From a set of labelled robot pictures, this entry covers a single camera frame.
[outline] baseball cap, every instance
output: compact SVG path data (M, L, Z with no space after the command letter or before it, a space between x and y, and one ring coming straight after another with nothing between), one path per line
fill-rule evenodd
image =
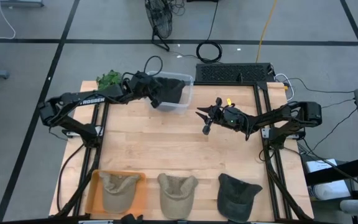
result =
M193 207L194 191L198 185L196 177L174 177L160 174L157 179L160 184L162 213L167 218L186 218Z
M218 211L229 220L245 223L252 210L254 197L262 190L227 174L219 176Z
M104 210L109 213L122 213L130 209L140 175L125 176L100 172L99 176L103 181Z

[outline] white cable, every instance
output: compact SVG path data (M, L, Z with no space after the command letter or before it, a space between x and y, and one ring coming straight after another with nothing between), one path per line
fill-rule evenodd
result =
M0 39L12 40L12 39L15 38L15 36L16 36L16 30L13 29L13 27L11 26L11 24L10 24L10 23L7 21L7 19L5 18L5 15L4 15L4 13L3 13L3 11L2 11L2 7L1 7L1 0L0 0L0 12L1 12L1 15L2 15L2 17L4 18L6 24L7 24L7 25L12 29L12 31L13 31L13 36L12 36L12 37L0 37Z
M282 73L277 74L275 78L277 78L277 77L280 76L280 75L282 75L282 76L285 77L285 79L287 80L287 82L288 82L288 84L289 84L289 86L290 86L290 88L291 88L292 96L291 96L289 99L287 99L287 101L290 101L290 100L292 100L293 97L295 96L295 92L293 91L292 84L291 84L290 80L288 79L288 77L287 77L286 75L282 74Z

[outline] fan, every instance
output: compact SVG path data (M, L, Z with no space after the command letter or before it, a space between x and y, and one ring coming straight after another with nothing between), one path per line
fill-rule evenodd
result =
M152 43L169 51L168 45L163 41L172 33L172 13L167 0L145 0L145 6L147 17L153 28ZM157 36L164 46L156 44L154 36Z

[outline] yellow cable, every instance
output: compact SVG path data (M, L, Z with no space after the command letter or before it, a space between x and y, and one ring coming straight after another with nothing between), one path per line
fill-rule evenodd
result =
M262 35L260 36L259 47L258 47L258 54L256 55L256 63L258 63L259 53L260 53L260 47L262 46L262 41L263 41L263 39L264 39L264 35L265 35L265 32L266 32L266 28L267 28L267 25L268 25L269 22L270 22L270 19L272 18L274 8L276 7L276 3L277 3L277 0L274 0L272 10L270 10L270 14L268 15L268 19L267 19L267 22L266 22L266 24L265 24L264 30L262 31Z

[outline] orange tray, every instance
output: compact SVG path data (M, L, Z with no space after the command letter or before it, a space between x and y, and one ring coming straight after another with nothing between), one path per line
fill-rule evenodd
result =
M88 197L86 199L85 212L89 214L105 214L113 215L104 211L103 208L103 182L99 177L99 172L106 172L114 175L140 175L140 180L136 182L136 192L134 201L128 211L120 213L124 216L127 214L133 214L135 217L143 214L147 200L147 186L146 175L141 172L124 172L124 171L110 171L110 170L95 170L92 173L92 179L89 184Z

